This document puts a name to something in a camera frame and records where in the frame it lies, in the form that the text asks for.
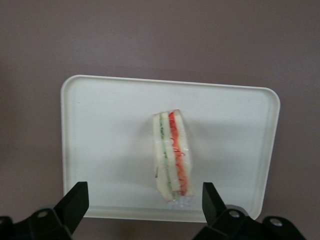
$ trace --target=black bracket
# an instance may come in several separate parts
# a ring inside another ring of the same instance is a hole
[[[78,182],[53,209],[38,210],[15,224],[10,217],[0,216],[0,239],[72,240],[88,208],[88,184]]]
[[[208,226],[193,240],[306,240],[283,217],[268,216],[259,223],[238,209],[227,209],[211,182],[203,183],[202,210]]]

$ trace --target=red filling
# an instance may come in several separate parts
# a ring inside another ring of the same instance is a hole
[[[171,139],[172,139],[172,147],[175,155],[175,165],[176,170],[180,182],[180,194],[184,196],[187,193],[188,188],[188,180],[186,171],[183,164],[183,156],[186,154],[181,151],[180,144],[179,144],[179,133],[176,125],[175,114],[171,112],[169,114],[169,124],[170,124],[170,131],[171,131]]]

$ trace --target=screw hole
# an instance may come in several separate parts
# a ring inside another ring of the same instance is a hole
[[[48,212],[47,211],[41,211],[39,214],[38,214],[38,218],[43,218],[45,216],[47,216]]]
[[[273,225],[277,226],[277,227],[281,227],[281,226],[282,226],[282,222],[281,222],[279,219],[271,218],[271,219],[270,219],[270,222],[271,222]]]
[[[239,214],[237,211],[235,211],[235,210],[231,210],[231,211],[229,212],[229,214],[230,214],[232,217],[234,217],[234,218],[239,218],[239,217],[240,217],[240,214]]]

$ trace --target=plastic tray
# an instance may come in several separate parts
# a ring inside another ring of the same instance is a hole
[[[171,209],[154,179],[153,114],[180,109],[195,197]],[[86,217],[205,222],[202,184],[256,219],[280,110],[263,87],[76,75],[61,89],[63,183],[87,181]]]

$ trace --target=green filling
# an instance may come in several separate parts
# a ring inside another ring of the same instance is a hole
[[[163,149],[163,156],[164,156],[165,173],[166,173],[166,178],[168,180],[167,186],[170,192],[172,193],[173,198],[176,199],[178,197],[178,193],[172,190],[170,174],[169,174],[169,160],[168,160],[168,154],[167,154],[167,149],[165,145],[165,130],[164,130],[163,122],[164,122],[164,119],[162,117],[162,113],[160,113],[160,135],[161,135],[161,142],[162,142],[162,149]]]

